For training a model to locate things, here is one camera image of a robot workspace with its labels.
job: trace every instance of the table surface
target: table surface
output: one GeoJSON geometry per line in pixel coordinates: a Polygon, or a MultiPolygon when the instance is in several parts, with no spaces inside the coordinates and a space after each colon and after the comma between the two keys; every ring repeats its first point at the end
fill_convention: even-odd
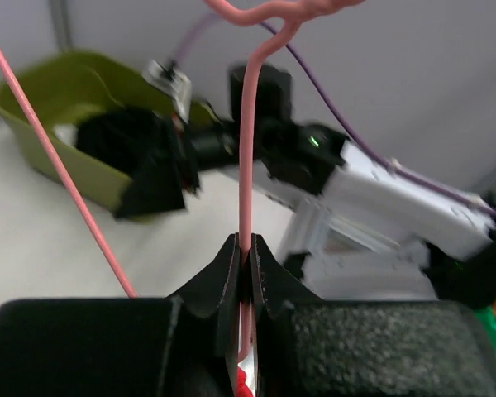
{"type": "MultiPolygon", "coordinates": [[[[88,203],[141,296],[166,296],[198,273],[238,230],[237,182],[202,175],[187,211],[150,225],[116,222],[88,203]]],[[[254,232],[275,251],[291,212],[254,192],[254,232]]],[[[66,189],[24,162],[0,124],[0,304],[25,297],[124,296],[66,189]]]]}

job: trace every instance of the green led indicator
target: green led indicator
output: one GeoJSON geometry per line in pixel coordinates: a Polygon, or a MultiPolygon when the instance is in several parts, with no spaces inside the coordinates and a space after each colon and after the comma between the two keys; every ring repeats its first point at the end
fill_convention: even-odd
{"type": "Polygon", "coordinates": [[[308,138],[308,140],[310,140],[310,142],[313,146],[320,147],[320,142],[318,142],[314,136],[311,136],[310,138],[308,138]]]}

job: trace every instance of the purple wire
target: purple wire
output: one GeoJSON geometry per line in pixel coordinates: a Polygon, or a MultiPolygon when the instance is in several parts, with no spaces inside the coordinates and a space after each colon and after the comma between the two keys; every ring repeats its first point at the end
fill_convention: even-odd
{"type": "MultiPolygon", "coordinates": [[[[205,17],[201,18],[193,28],[186,34],[186,36],[180,42],[180,45],[177,47],[177,50],[174,52],[174,59],[177,62],[180,62],[188,53],[191,45],[196,41],[198,36],[206,31],[211,25],[214,25],[216,22],[222,21],[220,15],[212,12],[205,17]]],[[[275,35],[277,30],[274,29],[268,22],[261,22],[259,24],[264,29],[275,35]]],[[[412,172],[406,171],[404,169],[399,169],[394,166],[389,160],[385,159],[383,156],[377,154],[364,139],[360,137],[360,135],[351,127],[351,125],[345,120],[345,118],[338,111],[336,106],[332,103],[331,99],[329,99],[327,93],[322,88],[322,85],[319,83],[317,78],[314,76],[314,73],[311,71],[310,67],[307,65],[307,62],[303,59],[303,57],[296,51],[296,49],[290,45],[286,45],[287,50],[289,50],[290,54],[294,57],[294,59],[298,62],[298,64],[305,71],[307,77],[311,80],[312,85],[319,93],[322,101],[327,105],[328,109],[331,111],[336,120],[341,124],[341,126],[346,130],[347,134],[351,137],[351,139],[356,143],[356,145],[375,163],[382,165],[386,170],[395,173],[403,177],[406,180],[413,182],[423,188],[430,189],[433,192],[439,193],[443,196],[448,197],[449,199],[453,199],[458,203],[462,203],[467,207],[478,209],[482,213],[487,213],[493,218],[496,218],[496,209],[490,208],[486,205],[476,204],[472,200],[466,198],[465,196],[458,194],[449,190],[446,187],[443,187],[439,184],[435,184],[430,180],[424,179],[418,175],[413,174],[412,172]]]]}

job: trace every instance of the purple cable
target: purple cable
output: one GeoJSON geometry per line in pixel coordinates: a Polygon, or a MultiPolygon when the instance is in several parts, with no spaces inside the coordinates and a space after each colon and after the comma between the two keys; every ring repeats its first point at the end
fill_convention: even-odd
{"type": "MultiPolygon", "coordinates": [[[[180,45],[177,47],[177,50],[174,52],[174,59],[177,62],[180,62],[188,53],[191,45],[196,41],[198,36],[205,30],[207,30],[211,25],[214,25],[216,22],[222,21],[220,15],[215,12],[206,15],[201,18],[193,28],[186,34],[186,36],[180,42],[180,45]]],[[[274,29],[268,22],[261,22],[259,24],[264,29],[275,35],[277,30],[274,29]]],[[[385,159],[381,155],[377,154],[368,144],[360,137],[360,135],[349,125],[349,123],[345,120],[345,118],[340,114],[336,106],[332,103],[331,99],[327,96],[326,92],[323,90],[322,85],[319,83],[317,78],[314,76],[314,73],[311,71],[306,61],[302,58],[302,56],[294,49],[294,47],[290,44],[286,45],[287,50],[289,50],[290,54],[294,57],[294,59],[298,62],[298,64],[305,71],[307,77],[311,80],[312,85],[319,93],[323,102],[327,105],[333,116],[336,120],[341,124],[341,126],[346,130],[347,134],[351,137],[351,139],[356,143],[356,145],[375,163],[382,165],[386,170],[395,173],[403,177],[406,180],[413,182],[423,188],[430,189],[433,192],[439,193],[443,196],[448,197],[449,199],[453,199],[458,203],[462,203],[467,207],[478,209],[482,213],[487,213],[493,218],[496,218],[496,209],[487,207],[486,205],[481,205],[474,203],[472,200],[462,196],[461,194],[455,193],[439,184],[434,184],[430,180],[421,178],[418,175],[413,174],[412,172],[406,171],[404,169],[400,169],[391,163],[389,160],[385,159]]]]}

